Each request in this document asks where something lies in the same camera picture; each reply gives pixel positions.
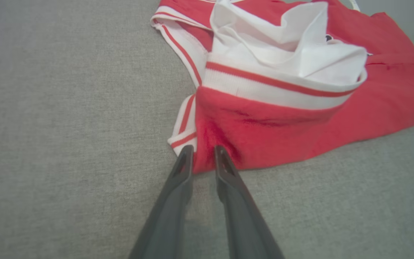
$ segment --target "white fabric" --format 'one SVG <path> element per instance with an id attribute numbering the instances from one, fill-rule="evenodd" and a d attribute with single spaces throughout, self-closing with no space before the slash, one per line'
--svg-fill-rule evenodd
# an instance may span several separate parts
<path id="1" fill-rule="evenodd" d="M 210 24 L 212 53 L 291 76 L 344 87 L 364 70 L 367 52 L 350 44 L 327 44 L 326 2 L 298 5 L 276 26 L 230 3 L 218 0 Z"/>
<path id="2" fill-rule="evenodd" d="M 352 10 L 357 10 L 360 12 L 360 8 L 359 5 L 357 4 L 357 2 L 355 0 L 349 0 L 350 3 L 352 4 Z"/>
<path id="3" fill-rule="evenodd" d="M 199 80 L 196 77 L 197 70 L 200 78 L 204 76 L 204 69 L 207 61 L 207 50 L 202 46 L 202 44 L 193 36 L 189 34 L 189 32 L 185 31 L 180 25 L 178 25 L 174 20 L 161 20 L 163 23 L 153 23 L 153 27 L 156 28 L 158 31 L 161 32 L 164 39 L 167 43 L 172 47 L 172 49 L 176 52 L 176 54 L 180 57 L 183 64 L 188 69 L 189 75 L 194 82 L 194 86 L 197 88 L 199 87 Z M 164 26 L 167 29 L 168 33 L 174 38 L 184 51 L 186 51 L 186 56 L 181 49 L 175 44 L 175 42 L 170 39 L 166 31 L 164 30 Z"/>
<path id="4" fill-rule="evenodd" d="M 186 145 L 193 145 L 194 152 L 196 152 L 197 151 L 197 136 L 190 138 L 190 136 L 192 136 L 193 134 L 194 135 L 196 134 L 196 128 L 192 128 L 190 130 L 187 129 L 186 131 L 178 134 L 177 136 L 173 136 L 169 138 L 167 140 L 167 143 L 172 146 L 172 144 L 174 144 L 175 142 L 182 141 L 182 143 L 179 144 L 178 146 L 173 146 L 174 152 L 175 154 L 177 154 L 177 156 L 180 154 L 181 150 Z"/>
<path id="5" fill-rule="evenodd" d="M 298 85 L 307 89 L 339 93 L 340 87 L 333 85 L 313 82 L 305 78 L 279 74 L 267 68 L 257 68 L 240 64 L 225 58 L 220 59 L 214 54 L 209 54 L 208 62 L 225 65 L 241 71 L 258 74 L 260 76 L 286 82 L 292 85 Z M 350 85 L 345 85 L 343 91 L 355 90 L 359 85 L 365 82 L 367 78 L 366 71 L 360 75 L 358 82 Z M 240 98 L 255 100 L 263 103 L 305 109 L 305 110 L 321 110 L 334 108 L 343 104 L 351 94 L 337 97 L 315 96 L 308 95 L 297 91 L 286 90 L 280 87 L 266 84 L 264 82 L 254 81 L 247 78 L 230 75 L 225 72 L 216 71 L 213 69 L 205 70 L 205 77 L 202 83 L 204 87 L 211 88 L 222 93 L 234 95 Z"/>
<path id="6" fill-rule="evenodd" d="M 164 6 L 164 5 L 158 7 L 158 9 L 156 10 L 156 13 L 153 15 L 153 17 L 151 17 L 151 25 L 152 26 L 154 26 L 156 24 L 156 19 L 167 19 L 167 20 L 171 20 L 171 21 L 180 21 L 180 22 L 187 23 L 187 24 L 190 24 L 192 26 L 207 29 L 207 30 L 210 31 L 210 28 L 204 26 L 202 23 L 199 23 L 198 21 L 195 21 L 195 20 L 189 18 L 188 16 L 178 12 L 174 8 Z"/>
<path id="7" fill-rule="evenodd" d="M 178 134 L 180 134 L 181 124 L 183 123 L 183 118 L 184 118 L 184 115 L 186 113 L 188 102 L 189 102 L 189 99 L 191 98 L 191 96 L 192 95 L 189 95 L 189 97 L 186 97 L 184 99 L 183 103 L 181 104 L 181 107 L 179 109 L 179 113 L 178 113 L 178 116 L 177 116 L 177 120 L 175 121 L 174 131 L 172 131 L 172 137 L 175 137 Z M 186 123 L 185 131 L 189 131 L 193 128 L 196 128 L 195 117 L 196 117 L 196 98 L 194 97 L 193 102 L 191 104 L 191 107 L 189 109 L 189 116 L 188 116 L 188 120 L 187 120 L 187 123 Z"/>

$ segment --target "white trim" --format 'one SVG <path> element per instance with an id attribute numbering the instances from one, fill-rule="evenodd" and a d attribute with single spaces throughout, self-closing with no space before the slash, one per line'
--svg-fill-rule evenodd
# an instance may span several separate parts
<path id="1" fill-rule="evenodd" d="M 184 146 L 186 146 L 186 145 L 193 145 L 193 147 L 194 147 L 194 152 L 196 152 L 196 151 L 197 151 L 197 137 L 195 137 L 194 139 L 192 139 L 192 140 L 190 140 L 190 141 L 188 141 L 188 142 L 184 143 L 183 145 L 176 146 L 176 147 L 174 148 L 174 152 L 175 152 L 175 154 L 176 154 L 177 156 L 179 156 L 179 155 L 180 155 L 181 150 L 182 150 L 182 149 L 183 149 L 183 147 L 184 147 Z"/>
<path id="2" fill-rule="evenodd" d="M 313 80 L 309 80 L 304 77 L 296 77 L 284 74 L 282 71 L 279 71 L 277 69 L 271 69 L 268 67 L 263 66 L 256 66 L 256 65 L 247 65 L 244 62 L 237 62 L 233 59 L 225 58 L 224 56 L 215 55 L 213 53 L 210 53 L 208 55 L 207 61 L 214 62 L 217 64 L 225 65 L 228 67 L 232 67 L 235 69 L 240 69 L 242 71 L 258 74 L 264 77 L 269 77 L 275 80 L 288 82 L 290 84 L 303 86 L 312 90 L 319 90 L 319 91 L 326 91 L 326 92 L 347 92 L 350 90 L 354 90 L 357 87 L 359 87 L 365 80 L 367 79 L 367 71 L 364 68 L 360 74 L 360 79 L 349 85 L 333 85 L 333 84 L 326 84 L 321 82 L 316 82 Z"/>
<path id="3" fill-rule="evenodd" d="M 167 43 L 174 49 L 176 54 L 180 57 L 183 64 L 188 69 L 189 75 L 194 82 L 195 87 L 199 87 L 199 82 L 196 77 L 196 73 L 194 69 L 191 67 L 191 64 L 186 59 L 183 52 L 172 42 L 169 36 L 166 34 L 164 28 L 162 26 L 166 26 L 168 32 L 171 36 L 180 44 L 180 46 L 185 49 L 191 60 L 193 61 L 194 65 L 196 66 L 197 72 L 202 80 L 205 71 L 205 65 L 207 62 L 207 50 L 202 46 L 202 44 L 191 34 L 185 31 L 180 25 L 178 25 L 174 21 L 166 20 L 163 24 L 157 23 L 154 27 L 159 30 L 167 41 Z"/>
<path id="4" fill-rule="evenodd" d="M 199 1 L 214 4 L 217 0 L 199 0 Z M 237 3 L 237 2 L 242 2 L 242 1 L 245 1 L 245 0 L 230 0 L 231 3 Z"/>
<path id="5" fill-rule="evenodd" d="M 182 139 L 186 138 L 187 136 L 189 136 L 189 135 L 191 135 L 193 133 L 196 133 L 196 128 L 192 128 L 189 131 L 188 130 L 187 131 L 184 131 L 183 133 L 181 133 L 181 134 L 179 134 L 179 135 L 177 135 L 175 137 L 169 138 L 167 140 L 167 143 L 169 143 L 169 145 L 172 145 L 174 142 L 179 141 L 179 140 L 182 140 Z M 194 146 L 194 152 L 196 152 L 197 151 L 197 136 L 194 137 L 193 139 L 187 141 L 186 143 L 183 143 L 180 146 L 176 146 L 174 148 L 174 152 L 177 154 L 177 156 L 180 154 L 181 150 L 186 145 L 193 145 Z"/>
<path id="6" fill-rule="evenodd" d="M 164 15 L 164 14 L 156 14 L 159 12 L 163 12 L 163 13 L 170 13 L 171 15 L 174 15 L 176 17 L 172 17 L 172 16 L 168 16 L 168 15 Z M 171 21 L 180 21 L 183 23 L 187 23 L 196 27 L 200 27 L 200 28 L 204 28 L 204 29 L 208 29 L 209 31 L 211 31 L 212 29 L 206 27 L 205 25 L 203 25 L 202 23 L 199 23 L 198 21 L 193 20 L 192 18 L 189 18 L 188 16 L 176 11 L 174 8 L 168 7 L 168 6 L 160 6 L 158 7 L 158 9 L 156 10 L 156 13 L 153 15 L 153 17 L 151 17 L 151 25 L 154 26 L 155 19 L 167 19 L 167 20 L 171 20 Z"/>
<path id="7" fill-rule="evenodd" d="M 172 132 L 172 137 L 175 137 L 180 132 L 181 123 L 183 121 L 183 117 L 186 111 L 186 106 L 188 105 L 188 101 L 191 98 L 192 95 L 189 95 L 189 97 L 186 97 L 184 101 L 181 104 L 181 107 L 179 109 L 179 113 L 177 115 L 177 120 L 175 121 L 174 125 L 174 131 Z M 193 99 L 193 103 L 191 105 L 191 110 L 189 111 L 189 117 L 188 117 L 188 123 L 186 124 L 185 131 L 189 131 L 193 128 L 196 128 L 196 122 L 195 122 L 195 115 L 196 115 L 196 97 Z"/>
<path id="8" fill-rule="evenodd" d="M 360 8 L 359 5 L 357 4 L 357 2 L 355 0 L 349 0 L 350 3 L 352 4 L 352 10 L 356 10 L 360 12 Z"/>
<path id="9" fill-rule="evenodd" d="M 351 95 L 340 97 L 306 95 L 211 69 L 206 70 L 202 86 L 248 100 L 306 110 L 334 108 L 343 104 Z"/>

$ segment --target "white cord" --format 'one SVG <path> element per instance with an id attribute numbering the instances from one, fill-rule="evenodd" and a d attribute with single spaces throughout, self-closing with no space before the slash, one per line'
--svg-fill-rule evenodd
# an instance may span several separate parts
<path id="1" fill-rule="evenodd" d="M 352 4 L 352 9 L 353 10 L 358 10 L 360 12 L 360 8 L 359 5 L 357 4 L 357 2 L 355 0 L 349 0 Z"/>

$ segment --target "red stripe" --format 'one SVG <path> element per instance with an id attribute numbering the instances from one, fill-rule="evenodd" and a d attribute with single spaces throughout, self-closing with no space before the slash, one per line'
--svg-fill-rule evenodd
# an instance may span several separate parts
<path id="1" fill-rule="evenodd" d="M 177 48 L 179 48 L 179 50 L 183 53 L 184 57 L 188 60 L 189 64 L 191 65 L 191 67 L 193 68 L 194 71 L 194 75 L 196 76 L 197 82 L 199 83 L 199 85 L 201 85 L 202 81 L 201 81 L 201 76 L 199 75 L 199 72 L 197 72 L 196 66 L 194 65 L 193 60 L 191 59 L 191 57 L 189 57 L 188 53 L 186 52 L 185 49 L 183 49 L 183 47 L 174 39 L 174 37 L 169 33 L 169 31 L 167 30 L 167 27 L 165 25 L 162 26 L 164 28 L 164 31 L 166 32 L 167 36 L 169 36 L 169 39 L 175 44 L 175 46 L 177 46 Z"/>
<path id="2" fill-rule="evenodd" d="M 178 140 L 178 141 L 175 141 L 175 142 L 174 142 L 174 143 L 172 143 L 170 146 L 174 149 L 174 148 L 176 148 L 177 146 L 183 145 L 184 143 L 186 143 L 186 142 L 188 142 L 188 141 L 190 141 L 190 140 L 194 139 L 196 136 L 197 136 L 197 132 L 191 133 L 191 134 L 189 134 L 188 136 L 186 136 L 186 137 L 184 137 L 184 138 L 182 138 L 182 139 L 180 139 L 180 140 Z"/>
<path id="3" fill-rule="evenodd" d="M 195 23 L 194 23 L 194 22 L 192 22 L 192 21 L 189 21 L 189 20 L 187 20 L 187 19 L 183 19 L 183 18 L 181 18 L 181 17 L 175 16 L 175 15 L 173 15 L 173 14 L 166 13 L 166 12 L 157 12 L 157 13 L 155 13 L 154 15 L 158 15 L 158 14 L 167 15 L 167 16 L 170 16 L 170 17 L 174 17 L 174 18 L 177 18 L 177 19 L 184 20 L 184 21 L 186 21 L 186 22 L 189 22 L 189 23 L 193 23 L 193 24 L 195 24 Z"/>
<path id="4" fill-rule="evenodd" d="M 340 97 L 340 96 L 348 95 L 355 91 L 355 90 L 349 90 L 346 92 L 326 92 L 326 91 L 321 91 L 321 90 L 314 90 L 314 89 L 302 87 L 299 85 L 290 84 L 288 82 L 279 81 L 274 78 L 264 77 L 262 75 L 258 75 L 255 73 L 251 73 L 251 72 L 235 69 L 232 67 L 228 67 L 225 65 L 213 63 L 213 62 L 207 62 L 206 68 L 216 70 L 219 72 L 223 72 L 223 73 L 227 73 L 230 75 L 234 75 L 237 77 L 243 77 L 243 78 L 261 82 L 264 84 L 272 85 L 272 86 L 279 87 L 285 90 L 299 92 L 305 95 L 314 95 L 314 96 L 322 96 L 322 97 Z"/>
<path id="5" fill-rule="evenodd" d="M 186 129 L 186 125 L 188 124 L 189 113 L 191 112 L 191 106 L 193 105 L 193 100 L 194 95 L 191 95 L 191 97 L 189 97 L 188 103 L 186 104 L 186 109 L 184 110 L 183 120 L 181 121 L 179 134 Z"/>

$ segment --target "gray fabric surface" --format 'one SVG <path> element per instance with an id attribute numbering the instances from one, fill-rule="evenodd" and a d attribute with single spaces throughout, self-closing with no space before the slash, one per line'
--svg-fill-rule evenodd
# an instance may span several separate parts
<path id="1" fill-rule="evenodd" d="M 194 92 L 157 6 L 0 0 L 0 258 L 127 257 Z M 414 258 L 414 128 L 241 175 L 288 259 Z M 185 258 L 228 258 L 213 173 L 185 235 Z"/>

